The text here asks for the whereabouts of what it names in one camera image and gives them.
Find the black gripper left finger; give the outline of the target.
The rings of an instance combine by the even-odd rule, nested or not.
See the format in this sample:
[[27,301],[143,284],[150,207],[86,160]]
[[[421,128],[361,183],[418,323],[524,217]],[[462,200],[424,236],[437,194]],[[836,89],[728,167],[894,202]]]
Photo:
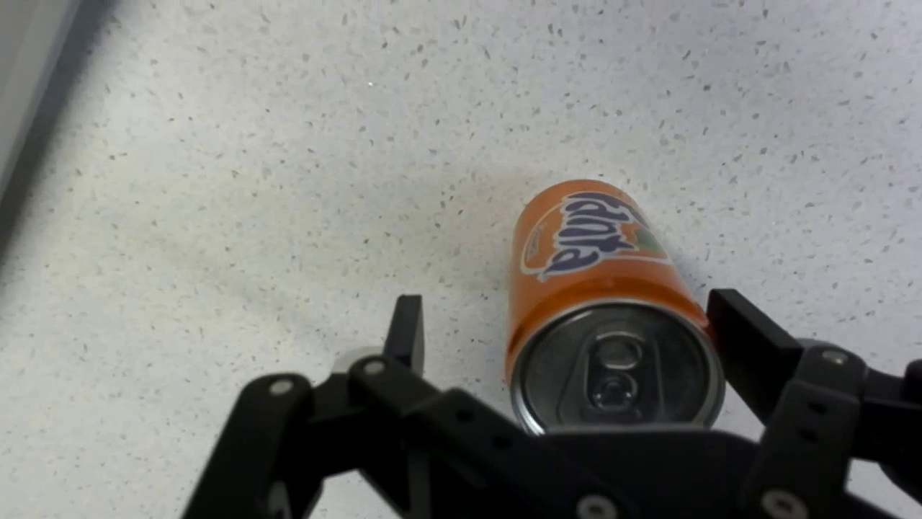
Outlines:
[[421,369],[424,304],[403,295],[379,351],[322,383],[251,380],[182,519],[309,519],[342,473],[400,519],[616,519],[591,470]]

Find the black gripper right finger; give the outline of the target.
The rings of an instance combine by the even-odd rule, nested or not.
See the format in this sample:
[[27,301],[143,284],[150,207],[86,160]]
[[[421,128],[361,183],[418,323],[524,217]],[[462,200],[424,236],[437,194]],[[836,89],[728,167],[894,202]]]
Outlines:
[[735,288],[705,304],[728,386],[763,424],[740,507],[760,519],[889,519],[848,490],[874,462],[922,501],[922,360],[900,376],[825,340],[799,340]]

